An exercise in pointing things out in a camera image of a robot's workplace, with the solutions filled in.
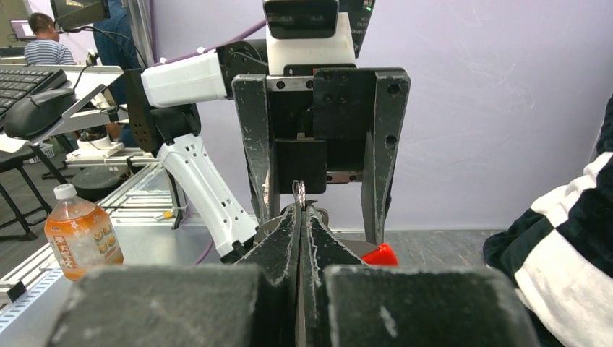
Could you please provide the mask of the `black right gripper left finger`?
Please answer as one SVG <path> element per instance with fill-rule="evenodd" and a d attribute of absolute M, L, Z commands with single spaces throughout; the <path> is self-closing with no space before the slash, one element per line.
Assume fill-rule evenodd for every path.
<path fill-rule="evenodd" d="M 295 346 L 300 214 L 231 265 L 113 266 L 69 290 L 48 346 Z"/>

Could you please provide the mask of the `silver split keyring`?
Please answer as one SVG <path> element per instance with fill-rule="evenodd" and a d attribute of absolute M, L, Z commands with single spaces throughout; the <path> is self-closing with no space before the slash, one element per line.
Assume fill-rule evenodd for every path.
<path fill-rule="evenodd" d="M 305 211 L 307 208 L 306 187 L 302 180 L 294 180 L 292 183 L 292 192 L 295 204 L 300 211 Z"/>

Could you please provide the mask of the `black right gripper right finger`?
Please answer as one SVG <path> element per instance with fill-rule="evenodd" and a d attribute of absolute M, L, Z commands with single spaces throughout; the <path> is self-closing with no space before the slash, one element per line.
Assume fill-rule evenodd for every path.
<path fill-rule="evenodd" d="M 511 282 L 485 267 L 331 265 L 328 346 L 537 346 Z"/>

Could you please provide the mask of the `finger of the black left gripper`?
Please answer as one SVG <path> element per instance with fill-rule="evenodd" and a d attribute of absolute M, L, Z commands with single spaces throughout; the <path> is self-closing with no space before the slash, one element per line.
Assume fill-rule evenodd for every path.
<path fill-rule="evenodd" d="M 279 215 L 280 190 L 275 139 L 264 74 L 241 74 L 232 82 L 244 154 L 247 160 L 251 203 L 260 225 Z"/>
<path fill-rule="evenodd" d="M 366 240 L 384 241 L 385 221 L 411 80 L 403 68 L 374 71 L 372 126 L 366 134 L 361 209 Z"/>

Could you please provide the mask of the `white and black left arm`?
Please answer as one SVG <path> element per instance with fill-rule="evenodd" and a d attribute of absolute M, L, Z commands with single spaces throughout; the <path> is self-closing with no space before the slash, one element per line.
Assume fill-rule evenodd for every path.
<path fill-rule="evenodd" d="M 140 147 L 182 186 L 224 263 L 291 264 L 301 224 L 330 238 L 308 200 L 331 184 L 361 184 L 366 239 L 340 248 L 387 264 L 385 223 L 411 78 L 400 67 L 361 68 L 350 38 L 247 40 L 127 74 Z M 200 136 L 196 104 L 235 103 L 253 213 L 221 177 Z"/>

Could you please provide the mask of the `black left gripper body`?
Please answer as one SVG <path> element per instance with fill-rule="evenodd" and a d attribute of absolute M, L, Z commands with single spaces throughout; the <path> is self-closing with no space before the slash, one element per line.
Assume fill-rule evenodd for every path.
<path fill-rule="evenodd" d="M 294 180 L 309 194 L 362 184 L 376 69 L 384 68 L 314 68 L 266 78 L 280 194 L 291 194 Z"/>

